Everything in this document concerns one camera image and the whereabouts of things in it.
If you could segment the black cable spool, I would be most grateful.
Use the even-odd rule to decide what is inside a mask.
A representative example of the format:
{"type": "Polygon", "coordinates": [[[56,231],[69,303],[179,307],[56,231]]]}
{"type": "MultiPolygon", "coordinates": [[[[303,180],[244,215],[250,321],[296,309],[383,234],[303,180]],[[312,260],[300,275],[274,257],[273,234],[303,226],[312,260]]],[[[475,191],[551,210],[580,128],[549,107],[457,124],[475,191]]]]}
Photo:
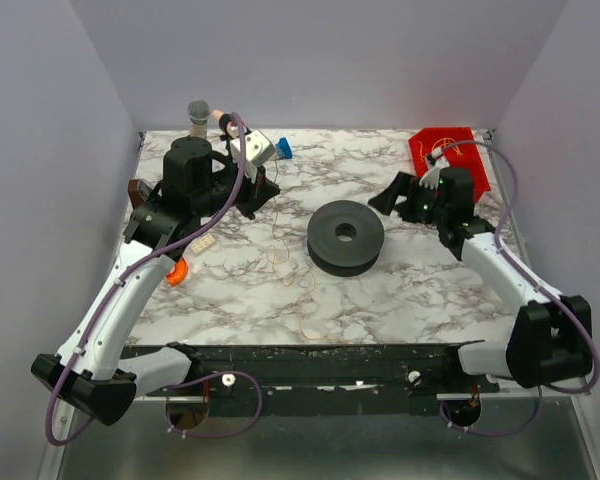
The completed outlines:
{"type": "Polygon", "coordinates": [[[367,206],[337,200],[321,206],[307,226],[307,251],[323,272],[354,277],[378,260],[385,240],[384,226],[367,206]]]}

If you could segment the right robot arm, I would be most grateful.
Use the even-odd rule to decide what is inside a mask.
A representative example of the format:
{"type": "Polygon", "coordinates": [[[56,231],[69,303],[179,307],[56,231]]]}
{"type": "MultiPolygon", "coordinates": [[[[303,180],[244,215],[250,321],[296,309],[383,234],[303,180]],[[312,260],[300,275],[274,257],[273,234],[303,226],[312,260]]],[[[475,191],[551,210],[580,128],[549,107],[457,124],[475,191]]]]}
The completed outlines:
{"type": "Polygon", "coordinates": [[[513,324],[504,339],[458,348],[462,371],[513,380],[523,388],[588,375],[594,366],[587,344],[592,333],[588,302],[563,295],[517,263],[496,238],[495,227],[475,214],[468,170],[447,167],[436,179],[436,187],[429,188],[421,178],[400,172],[369,204],[383,215],[395,212],[406,222],[435,226],[440,243],[511,310],[513,324]]]}

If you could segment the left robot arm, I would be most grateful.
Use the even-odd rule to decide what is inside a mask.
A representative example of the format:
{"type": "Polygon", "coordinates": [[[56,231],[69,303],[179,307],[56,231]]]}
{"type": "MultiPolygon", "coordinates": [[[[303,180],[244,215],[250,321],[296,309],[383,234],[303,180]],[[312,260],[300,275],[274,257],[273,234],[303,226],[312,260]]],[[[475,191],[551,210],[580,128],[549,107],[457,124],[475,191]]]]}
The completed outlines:
{"type": "Polygon", "coordinates": [[[253,162],[264,151],[251,134],[229,141],[226,154],[203,138],[171,143],[162,178],[133,208],[109,276],[83,320],[56,353],[38,355],[31,366],[51,393],[47,422],[64,401],[112,425],[136,397],[191,378],[195,354],[184,345],[131,359],[123,359],[122,351],[147,301],[189,244],[230,208],[252,218],[279,194],[264,167],[253,162]]]}

